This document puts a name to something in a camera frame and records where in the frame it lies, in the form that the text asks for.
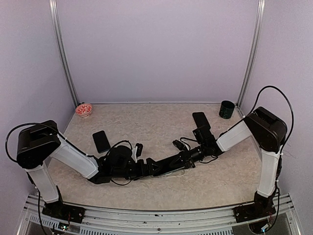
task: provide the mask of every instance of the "bowl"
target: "bowl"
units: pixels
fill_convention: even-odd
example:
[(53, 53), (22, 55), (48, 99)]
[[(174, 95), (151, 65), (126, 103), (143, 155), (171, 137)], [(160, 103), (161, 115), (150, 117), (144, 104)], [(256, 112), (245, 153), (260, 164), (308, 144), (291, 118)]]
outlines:
[(78, 105), (75, 109), (75, 113), (83, 118), (87, 118), (92, 112), (92, 105), (89, 103), (84, 103), (81, 105)]

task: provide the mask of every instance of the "table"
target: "table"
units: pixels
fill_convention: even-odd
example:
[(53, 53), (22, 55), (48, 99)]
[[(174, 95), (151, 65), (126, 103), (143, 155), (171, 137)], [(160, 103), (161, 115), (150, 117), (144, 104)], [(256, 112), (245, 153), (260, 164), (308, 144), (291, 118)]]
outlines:
[[(172, 141), (193, 138), (192, 113), (204, 112), (215, 137), (235, 124), (218, 116), (218, 104), (99, 104), (88, 118), (74, 115), (65, 136), (77, 147), (97, 157), (92, 134), (105, 130), (111, 145), (129, 140), (144, 145), (142, 158), (160, 160), (178, 153)], [(132, 210), (190, 210), (252, 201), (261, 161), (252, 139), (247, 139), (210, 164), (196, 163), (182, 175), (95, 185), (68, 166), (52, 160), (49, 173), (63, 200), (89, 206)]]

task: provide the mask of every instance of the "robotic arm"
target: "robotic arm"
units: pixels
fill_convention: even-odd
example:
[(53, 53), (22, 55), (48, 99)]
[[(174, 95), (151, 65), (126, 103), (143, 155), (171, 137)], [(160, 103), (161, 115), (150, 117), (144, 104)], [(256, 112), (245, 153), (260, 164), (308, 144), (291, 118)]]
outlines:
[(240, 120), (216, 140), (204, 113), (193, 113), (197, 129), (193, 131), (199, 146), (193, 149), (179, 147), (178, 154), (160, 160), (137, 159), (142, 145), (130, 148), (119, 145), (99, 159), (84, 155), (57, 131), (54, 121), (34, 125), (19, 134), (17, 163), (25, 169), (31, 181), (41, 192), (45, 201), (43, 214), (81, 223), (84, 209), (65, 205), (57, 186), (53, 183), (44, 160), (55, 158), (70, 166), (94, 184), (108, 183), (112, 177), (138, 180), (149, 175), (159, 176), (182, 168), (195, 168), (195, 162), (206, 156), (219, 156), (250, 136), (253, 136), (262, 151), (261, 180), (255, 193), (254, 204), (234, 209), (237, 222), (274, 214), (272, 199), (275, 181), (280, 173), (280, 149), (287, 133), (286, 124), (263, 107)]

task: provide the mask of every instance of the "cylindrical container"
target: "cylindrical container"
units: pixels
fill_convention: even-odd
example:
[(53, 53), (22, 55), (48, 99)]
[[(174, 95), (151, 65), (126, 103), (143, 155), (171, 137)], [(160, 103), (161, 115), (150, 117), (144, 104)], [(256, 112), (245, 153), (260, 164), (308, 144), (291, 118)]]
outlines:
[(230, 119), (233, 112), (235, 109), (235, 104), (231, 101), (228, 100), (224, 100), (221, 103), (221, 108), (220, 108), (220, 117), (224, 118), (224, 119)]

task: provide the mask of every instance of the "white backdrop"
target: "white backdrop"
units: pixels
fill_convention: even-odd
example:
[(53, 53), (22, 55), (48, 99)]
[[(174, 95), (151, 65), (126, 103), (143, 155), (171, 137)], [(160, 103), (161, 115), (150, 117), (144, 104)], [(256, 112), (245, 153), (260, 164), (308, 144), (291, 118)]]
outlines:
[(62, 0), (81, 102), (236, 101), (258, 0)]

